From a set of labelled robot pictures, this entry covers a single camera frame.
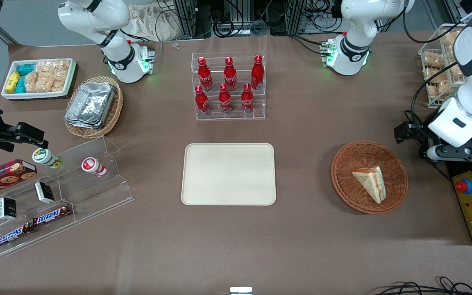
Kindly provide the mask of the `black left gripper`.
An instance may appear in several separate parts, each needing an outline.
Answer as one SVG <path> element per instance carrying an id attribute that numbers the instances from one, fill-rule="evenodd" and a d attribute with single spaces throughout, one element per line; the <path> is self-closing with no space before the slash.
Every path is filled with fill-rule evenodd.
<path id="1" fill-rule="evenodd" d="M 411 121 L 405 121 L 394 130 L 396 143 L 406 140 L 419 140 L 421 144 L 436 144 L 436 134 L 428 127 L 427 122 L 419 123 L 419 129 Z"/>

